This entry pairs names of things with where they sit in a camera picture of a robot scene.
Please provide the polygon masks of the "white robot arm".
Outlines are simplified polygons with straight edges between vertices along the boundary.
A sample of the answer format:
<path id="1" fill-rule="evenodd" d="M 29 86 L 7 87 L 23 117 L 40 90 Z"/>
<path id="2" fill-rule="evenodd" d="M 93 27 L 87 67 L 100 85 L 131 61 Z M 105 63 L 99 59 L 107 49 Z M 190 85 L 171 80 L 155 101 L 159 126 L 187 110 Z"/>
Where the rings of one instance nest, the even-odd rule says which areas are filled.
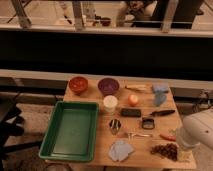
<path id="1" fill-rule="evenodd" d="M 188 162 L 191 151 L 200 144 L 213 150 L 213 109 L 185 116 L 175 135 L 180 162 Z"/>

